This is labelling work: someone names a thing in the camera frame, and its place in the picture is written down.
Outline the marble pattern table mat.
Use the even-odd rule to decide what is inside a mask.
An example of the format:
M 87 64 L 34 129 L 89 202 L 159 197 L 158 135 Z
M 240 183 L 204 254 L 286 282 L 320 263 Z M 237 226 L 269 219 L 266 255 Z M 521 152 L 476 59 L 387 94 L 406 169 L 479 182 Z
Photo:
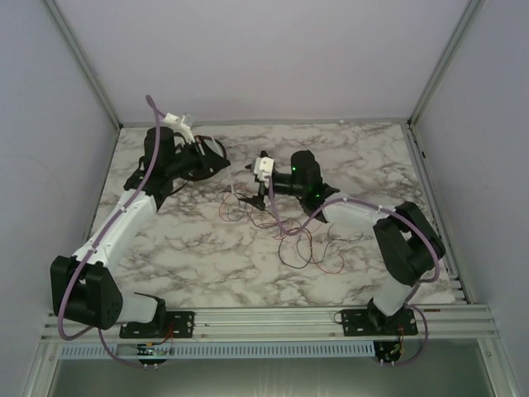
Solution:
M 309 149 L 331 186 L 384 206 L 426 202 L 397 123 L 195 127 L 231 162 L 236 196 L 251 196 L 246 166 L 261 151 L 287 171 Z M 311 222 L 304 237 L 279 236 L 269 212 L 229 196 L 227 172 L 178 193 L 138 233 L 114 278 L 124 292 L 153 294 L 171 308 L 365 304 L 386 279 L 375 238 Z

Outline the right aluminium corner post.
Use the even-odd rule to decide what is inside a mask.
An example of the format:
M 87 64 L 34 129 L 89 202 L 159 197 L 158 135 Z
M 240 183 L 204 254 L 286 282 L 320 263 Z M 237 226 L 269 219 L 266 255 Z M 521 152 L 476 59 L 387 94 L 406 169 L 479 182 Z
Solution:
M 436 62 L 436 66 L 431 72 L 431 75 L 417 100 L 410 118 L 407 120 L 408 127 L 411 131 L 417 126 L 426 113 L 429 104 L 469 32 L 474 19 L 478 16 L 480 10 L 485 4 L 486 1 L 484 0 L 470 0 L 465 4 L 464 10 L 456 23 L 455 28 L 451 32 L 449 40 L 446 42 L 446 45 Z

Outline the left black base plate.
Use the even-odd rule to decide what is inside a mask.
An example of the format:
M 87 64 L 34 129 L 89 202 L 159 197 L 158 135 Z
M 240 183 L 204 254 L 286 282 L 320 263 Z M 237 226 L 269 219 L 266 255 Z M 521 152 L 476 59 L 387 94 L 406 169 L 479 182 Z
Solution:
M 161 310 L 148 323 L 129 322 L 121 326 L 122 339 L 191 338 L 194 330 L 195 312 L 191 310 Z

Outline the left aluminium corner post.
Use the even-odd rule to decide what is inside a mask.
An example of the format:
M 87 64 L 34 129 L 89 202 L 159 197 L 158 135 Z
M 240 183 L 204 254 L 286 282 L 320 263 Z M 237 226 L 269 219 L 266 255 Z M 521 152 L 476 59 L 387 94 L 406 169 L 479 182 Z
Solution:
M 84 78 L 86 79 L 88 86 L 92 89 L 97 101 L 102 107 L 103 111 L 107 115 L 110 123 L 120 131 L 122 123 L 117 115 L 117 110 L 112 104 L 111 99 L 107 94 L 107 90 L 103 87 L 102 80 L 98 77 L 96 70 L 94 69 L 88 54 L 82 47 L 78 37 L 76 36 L 74 29 L 67 21 L 64 13 L 61 11 L 59 4 L 55 0 L 44 0 L 47 11 L 60 31 L 60 34 L 64 38 L 64 41 L 74 57 L 77 65 L 79 66 Z

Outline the round brown-rimmed dish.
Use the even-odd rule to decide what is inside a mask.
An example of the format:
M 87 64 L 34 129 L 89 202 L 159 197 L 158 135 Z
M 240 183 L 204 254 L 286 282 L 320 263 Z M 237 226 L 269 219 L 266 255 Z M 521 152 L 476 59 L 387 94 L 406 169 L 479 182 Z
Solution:
M 198 135 L 197 138 L 202 142 L 203 146 L 207 146 L 211 150 L 215 151 L 218 155 L 223 158 L 227 158 L 225 146 L 219 142 L 217 139 L 212 138 L 211 136 L 201 136 Z M 217 174 L 217 171 L 200 171 L 194 174 L 187 174 L 182 177 L 182 179 L 190 182 L 199 182 L 209 179 Z

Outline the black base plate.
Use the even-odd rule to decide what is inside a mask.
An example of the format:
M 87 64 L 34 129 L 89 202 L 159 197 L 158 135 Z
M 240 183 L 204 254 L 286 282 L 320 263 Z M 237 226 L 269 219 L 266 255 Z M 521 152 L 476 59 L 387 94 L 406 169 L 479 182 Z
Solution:
M 122 339 L 191 338 L 194 330 L 195 312 L 191 310 L 161 310 L 148 323 L 129 322 L 121 326 Z
M 417 321 L 411 309 L 400 309 L 390 317 L 370 309 L 344 309 L 340 315 L 343 333 L 347 337 L 418 334 Z

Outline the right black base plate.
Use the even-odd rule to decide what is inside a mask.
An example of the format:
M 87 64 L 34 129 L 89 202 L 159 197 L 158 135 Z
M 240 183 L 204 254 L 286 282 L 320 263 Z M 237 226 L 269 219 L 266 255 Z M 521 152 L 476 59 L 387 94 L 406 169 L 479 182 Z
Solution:
M 347 337 L 418 334 L 417 321 L 411 309 L 400 309 L 390 317 L 370 309 L 344 309 L 340 315 L 343 333 Z

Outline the aluminium corner post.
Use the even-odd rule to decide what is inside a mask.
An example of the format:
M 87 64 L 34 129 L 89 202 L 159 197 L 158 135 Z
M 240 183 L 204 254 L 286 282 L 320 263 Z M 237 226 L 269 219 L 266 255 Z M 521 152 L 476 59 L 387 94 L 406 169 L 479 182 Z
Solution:
M 64 13 L 61 11 L 59 4 L 55 0 L 44 0 L 47 11 L 60 31 L 60 34 L 64 38 L 64 41 L 74 57 L 77 65 L 79 66 L 84 78 L 86 79 L 88 86 L 92 89 L 97 101 L 102 107 L 103 111 L 107 115 L 110 123 L 120 131 L 122 123 L 117 115 L 117 110 L 112 104 L 111 99 L 107 94 L 107 90 L 103 87 L 102 80 L 98 77 L 96 70 L 94 69 L 88 54 L 82 47 L 78 37 L 76 36 L 74 29 L 67 21 Z
M 417 126 L 426 113 L 429 104 L 469 32 L 474 19 L 478 16 L 480 10 L 485 4 L 486 1 L 484 0 L 470 0 L 465 4 L 464 10 L 456 23 L 455 28 L 451 32 L 449 40 L 446 42 L 446 45 L 436 62 L 436 66 L 431 72 L 431 75 L 417 100 L 410 118 L 407 120 L 408 127 L 411 131 Z

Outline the aluminium front rail frame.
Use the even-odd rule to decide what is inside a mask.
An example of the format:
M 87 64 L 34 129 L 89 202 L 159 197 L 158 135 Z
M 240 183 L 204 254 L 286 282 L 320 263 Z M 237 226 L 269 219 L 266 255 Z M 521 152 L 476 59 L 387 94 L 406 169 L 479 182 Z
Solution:
M 340 307 L 279 307 L 194 309 L 189 342 L 275 342 L 389 340 L 396 337 L 347 337 Z M 413 310 L 418 334 L 406 340 L 495 339 L 499 331 L 491 310 L 483 304 L 420 305 Z

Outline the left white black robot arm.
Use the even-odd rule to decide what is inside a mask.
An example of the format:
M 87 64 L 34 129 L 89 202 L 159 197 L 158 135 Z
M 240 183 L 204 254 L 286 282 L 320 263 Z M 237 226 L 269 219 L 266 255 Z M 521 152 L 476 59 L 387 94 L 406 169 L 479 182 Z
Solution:
M 203 181 L 229 165 L 225 146 L 215 138 L 190 138 L 169 127 L 149 129 L 144 154 L 114 209 L 74 254 L 57 256 L 50 266 L 58 325 L 70 320 L 108 330 L 121 324 L 124 338 L 160 337 L 169 326 L 164 300 L 121 292 L 112 273 L 138 232 L 178 193 L 175 180 Z

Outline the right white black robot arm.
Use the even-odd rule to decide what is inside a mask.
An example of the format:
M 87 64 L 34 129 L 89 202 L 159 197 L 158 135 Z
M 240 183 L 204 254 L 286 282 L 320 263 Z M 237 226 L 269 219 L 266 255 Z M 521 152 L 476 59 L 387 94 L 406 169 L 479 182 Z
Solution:
M 375 322 L 401 310 L 422 284 L 435 282 L 446 248 L 422 210 L 405 201 L 385 207 L 353 198 L 325 183 L 319 163 L 309 151 L 297 151 L 290 171 L 277 171 L 266 151 L 246 167 L 258 183 L 257 195 L 247 202 L 259 210 L 276 204 L 279 195 L 298 200 L 309 220 L 350 227 L 374 236 L 388 272 L 383 286 L 368 303 Z

